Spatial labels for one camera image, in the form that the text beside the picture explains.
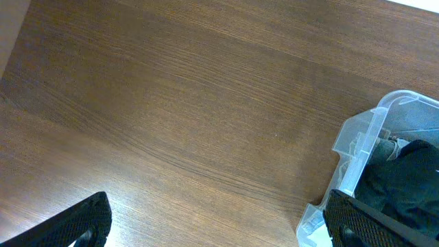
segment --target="wooden table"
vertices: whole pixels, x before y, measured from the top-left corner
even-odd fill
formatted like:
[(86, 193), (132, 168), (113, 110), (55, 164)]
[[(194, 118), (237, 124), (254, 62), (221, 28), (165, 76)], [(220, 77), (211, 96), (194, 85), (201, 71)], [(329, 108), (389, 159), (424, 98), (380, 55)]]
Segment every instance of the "wooden table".
[(108, 246), (295, 246), (343, 121), (439, 98), (438, 36), (386, 1), (33, 0), (0, 83), (0, 242), (106, 191)]

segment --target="black cloth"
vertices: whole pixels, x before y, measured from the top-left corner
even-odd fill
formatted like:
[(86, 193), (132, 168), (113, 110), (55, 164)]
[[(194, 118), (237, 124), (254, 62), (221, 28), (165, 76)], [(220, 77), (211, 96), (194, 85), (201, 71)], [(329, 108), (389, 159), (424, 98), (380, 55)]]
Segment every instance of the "black cloth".
[(439, 235), (439, 150), (426, 141), (406, 145), (393, 161), (369, 163), (355, 198), (432, 238)]

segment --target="clear plastic container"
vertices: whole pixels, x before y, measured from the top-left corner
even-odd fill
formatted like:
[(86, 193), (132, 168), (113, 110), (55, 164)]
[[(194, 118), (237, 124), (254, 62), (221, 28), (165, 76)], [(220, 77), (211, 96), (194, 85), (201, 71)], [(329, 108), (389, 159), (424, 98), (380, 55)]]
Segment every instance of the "clear plastic container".
[(439, 102), (413, 91), (394, 91), (376, 108), (344, 122), (333, 146), (340, 161), (322, 203), (308, 204), (302, 215), (296, 231), (300, 246), (332, 246), (322, 214), (330, 190), (352, 196), (377, 137), (390, 136), (439, 145)]

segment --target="transparent plastic bin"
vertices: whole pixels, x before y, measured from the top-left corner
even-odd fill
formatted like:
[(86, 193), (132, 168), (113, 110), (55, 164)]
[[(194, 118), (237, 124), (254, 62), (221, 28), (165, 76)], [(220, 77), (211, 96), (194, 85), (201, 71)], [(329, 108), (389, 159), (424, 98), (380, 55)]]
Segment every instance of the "transparent plastic bin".
[(344, 122), (333, 146), (340, 161), (322, 203), (308, 204), (302, 215), (296, 231), (299, 246), (332, 246), (322, 214), (330, 190), (353, 196), (377, 137), (390, 136), (439, 146), (439, 102), (413, 91), (394, 91), (376, 108)]

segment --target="wood grain surface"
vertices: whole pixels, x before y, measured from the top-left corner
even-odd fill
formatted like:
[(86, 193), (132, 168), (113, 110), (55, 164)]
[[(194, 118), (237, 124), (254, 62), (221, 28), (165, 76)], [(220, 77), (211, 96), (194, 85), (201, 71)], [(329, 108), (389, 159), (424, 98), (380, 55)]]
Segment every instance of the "wood grain surface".
[(343, 121), (439, 99), (438, 37), (375, 0), (32, 0), (0, 83), (0, 242), (106, 191), (108, 246), (296, 246)]
[(0, 78), (19, 35), (30, 0), (0, 1)]

